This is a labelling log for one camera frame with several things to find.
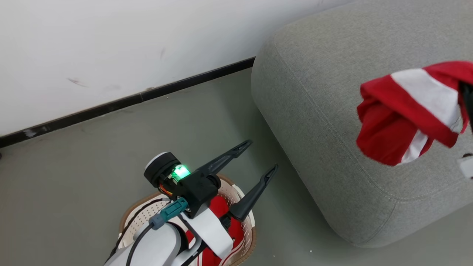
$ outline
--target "glowing green led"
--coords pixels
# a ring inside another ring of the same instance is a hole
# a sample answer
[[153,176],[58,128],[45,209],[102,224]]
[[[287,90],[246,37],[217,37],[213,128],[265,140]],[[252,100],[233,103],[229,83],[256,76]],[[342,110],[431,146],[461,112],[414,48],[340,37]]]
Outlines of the glowing green led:
[[182,178],[190,175],[191,172],[189,171],[189,169],[187,169],[184,165],[180,164],[178,166],[176,166],[176,168],[174,169],[173,173],[172,173],[172,176],[173,178],[179,182],[179,180],[181,180]]

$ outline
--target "gray fabric upholstery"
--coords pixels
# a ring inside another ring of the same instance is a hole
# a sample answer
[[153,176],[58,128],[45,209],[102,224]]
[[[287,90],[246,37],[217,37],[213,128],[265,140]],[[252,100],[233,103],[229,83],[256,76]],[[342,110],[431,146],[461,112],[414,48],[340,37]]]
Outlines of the gray fabric upholstery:
[[252,94],[330,226],[360,247],[399,240],[473,201],[454,148],[388,167],[356,146],[361,83],[473,60],[471,0],[366,0],[285,26],[256,57]]

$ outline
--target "white wall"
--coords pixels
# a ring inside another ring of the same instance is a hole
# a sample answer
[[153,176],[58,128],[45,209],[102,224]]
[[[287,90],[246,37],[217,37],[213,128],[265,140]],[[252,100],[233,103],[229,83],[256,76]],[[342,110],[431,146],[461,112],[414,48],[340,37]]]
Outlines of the white wall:
[[2,0],[0,135],[253,57],[350,1]]

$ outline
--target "white perforated basket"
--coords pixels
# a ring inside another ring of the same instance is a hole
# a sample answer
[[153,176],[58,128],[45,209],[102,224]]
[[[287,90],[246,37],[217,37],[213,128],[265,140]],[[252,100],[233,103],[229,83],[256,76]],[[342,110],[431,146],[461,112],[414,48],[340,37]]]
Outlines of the white perforated basket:
[[[241,198],[245,194],[241,191],[239,187],[237,187],[230,179],[218,175],[222,182],[222,186],[219,189],[219,195],[224,197],[228,203],[228,205],[232,205],[238,201],[240,201]],[[120,221],[120,232],[123,231],[125,226],[130,222],[132,217],[135,215],[135,213],[142,208],[144,205],[147,203],[157,200],[157,199],[163,199],[163,201],[156,202],[154,204],[151,204],[147,208],[145,208],[143,211],[141,211],[136,218],[132,221],[132,224],[128,227],[127,231],[124,232],[124,236],[122,238],[122,241],[119,243],[118,248],[124,248],[130,244],[133,243],[133,235],[138,231],[143,224],[148,223],[148,220],[150,219],[151,216],[159,212],[161,209],[166,206],[167,203],[169,203],[168,198],[161,194],[160,192],[156,192],[153,195],[150,195],[139,202],[137,202],[135,205],[130,207],[125,214],[122,217],[122,220]],[[171,219],[171,222],[181,226],[184,231],[187,231],[186,226],[179,220],[177,217]],[[243,227],[243,233],[244,233],[244,239],[238,247],[235,247],[229,254],[229,256],[225,259],[222,260],[220,265],[222,266],[237,266],[241,263],[243,263],[253,252],[255,246],[256,246],[256,228],[254,226],[254,217],[253,217],[253,212],[250,212],[248,217],[243,221],[242,223]],[[196,258],[195,261],[191,265],[197,265],[197,261],[201,259],[201,257]]]

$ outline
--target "red fabric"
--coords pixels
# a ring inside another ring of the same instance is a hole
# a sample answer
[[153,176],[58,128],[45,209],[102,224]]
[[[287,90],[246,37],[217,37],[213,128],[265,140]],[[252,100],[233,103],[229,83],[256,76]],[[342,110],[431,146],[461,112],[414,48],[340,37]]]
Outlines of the red fabric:
[[[227,201],[222,196],[214,197],[210,202],[210,210],[217,217],[222,217],[229,210]],[[187,240],[190,243],[194,238],[194,235],[190,231],[187,231],[185,234],[187,236]],[[232,218],[230,228],[228,229],[228,234],[231,236],[231,238],[235,239],[233,242],[233,248],[236,248],[240,242],[243,241],[244,237],[241,223]],[[217,266],[221,261],[222,260],[218,256],[213,254],[212,250],[206,248],[202,252],[202,265],[198,264],[198,266]]]
[[[456,90],[460,80],[473,84],[471,62],[443,62],[423,69],[437,81]],[[395,166],[401,162],[418,130],[428,136],[420,155],[430,148],[434,140],[449,148],[456,143],[458,134],[418,104],[391,75],[363,83],[360,92],[363,102],[357,110],[363,125],[357,145],[366,156]],[[468,115],[462,97],[459,97],[458,104],[463,118],[463,133]]]

